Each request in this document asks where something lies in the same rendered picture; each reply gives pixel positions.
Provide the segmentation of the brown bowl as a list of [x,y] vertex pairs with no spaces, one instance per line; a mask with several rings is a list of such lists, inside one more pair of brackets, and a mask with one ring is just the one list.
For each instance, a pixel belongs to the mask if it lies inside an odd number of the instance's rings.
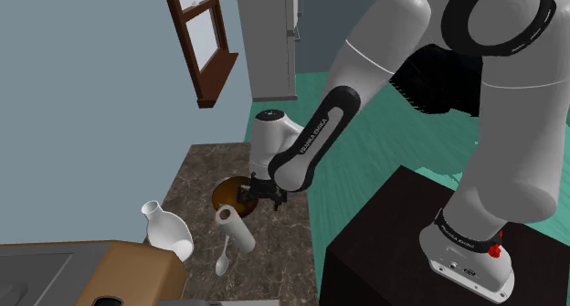
[[220,180],[213,193],[212,205],[215,210],[222,206],[232,206],[240,217],[250,215],[257,207],[259,199],[248,194],[249,178],[232,176]]

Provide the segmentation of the white paper towel roll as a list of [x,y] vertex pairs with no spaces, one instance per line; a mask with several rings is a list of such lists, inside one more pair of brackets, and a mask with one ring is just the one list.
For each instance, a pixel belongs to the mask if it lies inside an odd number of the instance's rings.
[[234,239],[241,252],[249,253],[256,246],[255,238],[233,206],[222,205],[216,212],[215,221],[224,235]]

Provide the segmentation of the silver spoon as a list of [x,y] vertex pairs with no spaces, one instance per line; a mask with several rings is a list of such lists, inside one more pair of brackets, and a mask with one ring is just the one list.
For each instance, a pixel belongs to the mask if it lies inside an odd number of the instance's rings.
[[227,257],[228,241],[229,241],[229,235],[226,235],[223,250],[222,250],[219,258],[216,261],[215,273],[219,277],[223,276],[226,273],[227,268],[228,268],[228,263],[229,263],[228,257]]

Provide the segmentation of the white vase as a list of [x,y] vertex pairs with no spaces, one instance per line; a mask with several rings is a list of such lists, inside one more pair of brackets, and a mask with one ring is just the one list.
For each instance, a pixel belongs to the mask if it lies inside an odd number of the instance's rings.
[[141,212],[147,219],[147,238],[153,247],[173,251],[182,262],[192,255],[194,241],[181,217],[164,211],[155,200],[145,203]]

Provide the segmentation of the dark robot stand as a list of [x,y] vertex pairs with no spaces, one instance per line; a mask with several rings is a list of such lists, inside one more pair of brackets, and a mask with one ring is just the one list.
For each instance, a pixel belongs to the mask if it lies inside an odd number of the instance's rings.
[[512,296],[496,305],[435,273],[418,236],[453,192],[398,167],[326,249],[319,306],[570,306],[570,247],[507,224]]

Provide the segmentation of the grey refrigerator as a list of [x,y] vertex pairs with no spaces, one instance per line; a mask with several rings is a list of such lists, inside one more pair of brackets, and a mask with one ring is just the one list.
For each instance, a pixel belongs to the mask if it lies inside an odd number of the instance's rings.
[[295,49],[303,0],[237,0],[251,96],[296,100]]

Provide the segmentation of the brown framed window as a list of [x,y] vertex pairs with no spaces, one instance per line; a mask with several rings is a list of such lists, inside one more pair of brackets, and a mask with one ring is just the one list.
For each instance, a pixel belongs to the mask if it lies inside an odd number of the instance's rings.
[[238,54],[228,48],[220,0],[166,0],[200,109],[215,106]]

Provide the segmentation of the brown and grey appliance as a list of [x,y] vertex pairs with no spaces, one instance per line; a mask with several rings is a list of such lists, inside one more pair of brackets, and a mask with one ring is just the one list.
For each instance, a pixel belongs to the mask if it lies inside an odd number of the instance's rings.
[[183,296],[185,266],[170,250],[126,241],[0,245],[0,306],[157,306]]

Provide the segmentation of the black furniture piece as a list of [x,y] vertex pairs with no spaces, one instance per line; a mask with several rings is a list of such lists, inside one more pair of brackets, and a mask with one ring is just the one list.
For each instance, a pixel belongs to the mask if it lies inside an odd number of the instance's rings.
[[456,110],[477,117],[481,72],[482,58],[429,44],[406,59],[390,84],[422,113]]

